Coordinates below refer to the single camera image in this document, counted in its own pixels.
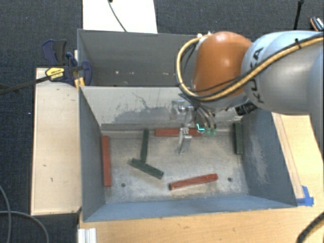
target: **red block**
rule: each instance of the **red block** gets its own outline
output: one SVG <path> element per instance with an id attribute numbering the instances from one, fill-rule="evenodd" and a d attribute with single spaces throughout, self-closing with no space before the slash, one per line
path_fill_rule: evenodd
<path id="1" fill-rule="evenodd" d="M 180 129 L 156 129 L 155 136 L 157 137 L 178 137 Z M 201 136 L 196 129 L 190 128 L 189 134 L 193 137 Z"/>
<path id="2" fill-rule="evenodd" d="M 218 179 L 217 174 L 208 174 L 204 176 L 193 177 L 193 178 L 170 183 L 169 190 L 174 190 L 174 189 L 178 189 L 190 185 L 196 185 L 196 184 L 205 184 L 205 183 L 216 181 L 217 179 Z"/>
<path id="3" fill-rule="evenodd" d="M 103 182 L 106 187 L 111 186 L 111 170 L 110 170 L 110 150 L 109 137 L 101 137 L 102 147 L 102 166 L 103 166 Z"/>

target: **green light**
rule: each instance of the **green light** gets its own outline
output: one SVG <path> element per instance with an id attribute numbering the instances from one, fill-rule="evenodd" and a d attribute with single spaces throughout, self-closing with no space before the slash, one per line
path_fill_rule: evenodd
<path id="1" fill-rule="evenodd" d="M 205 129 L 204 128 L 200 128 L 199 127 L 199 124 L 197 124 L 197 129 L 199 130 L 199 131 L 201 131 L 201 132 L 203 132 Z"/>

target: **gray carpet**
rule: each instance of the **gray carpet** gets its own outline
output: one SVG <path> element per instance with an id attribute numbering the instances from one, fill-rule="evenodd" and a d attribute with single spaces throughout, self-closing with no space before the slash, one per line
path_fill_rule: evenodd
<path id="1" fill-rule="evenodd" d="M 298 0 L 154 0 L 157 28 L 164 33 L 196 34 L 230 30 L 255 40 L 265 33 L 293 28 Z M 305 0 L 299 29 L 309 18 L 323 17 L 323 0 Z M 50 38 L 67 39 L 76 48 L 82 27 L 82 0 L 0 0 L 0 83 L 17 85 L 34 78 L 46 64 L 40 47 Z M 0 96 L 0 184 L 12 210 L 27 212 L 33 134 L 33 87 Z M 5 210 L 0 196 L 0 210 Z M 42 218 L 51 242 L 75 242 L 76 215 Z M 7 217 L 0 216 L 0 242 L 7 237 Z M 11 242 L 45 242 L 41 229 L 14 217 Z"/>

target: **bin floor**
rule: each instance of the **bin floor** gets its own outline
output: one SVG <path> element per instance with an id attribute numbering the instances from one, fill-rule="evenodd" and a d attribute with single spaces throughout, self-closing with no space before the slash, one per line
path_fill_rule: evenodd
<path id="1" fill-rule="evenodd" d="M 129 165 L 140 159 L 141 133 L 102 132 L 110 137 L 112 186 L 105 188 L 106 203 L 130 203 L 177 200 L 247 194 L 241 156 L 234 153 L 231 133 L 215 137 L 194 137 L 190 150 L 177 155 L 178 138 L 150 135 L 146 163 L 163 171 L 162 179 L 150 176 Z M 217 173 L 214 182 L 170 191 L 170 182 Z"/>

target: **blue tape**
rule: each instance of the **blue tape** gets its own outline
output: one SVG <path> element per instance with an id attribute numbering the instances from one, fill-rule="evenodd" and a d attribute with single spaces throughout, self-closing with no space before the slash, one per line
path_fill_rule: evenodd
<path id="1" fill-rule="evenodd" d="M 314 205 L 314 197 L 309 196 L 309 192 L 306 186 L 303 186 L 303 191 L 304 191 L 304 198 L 299 198 L 297 199 L 297 204 L 298 206 L 310 206 L 312 207 Z"/>

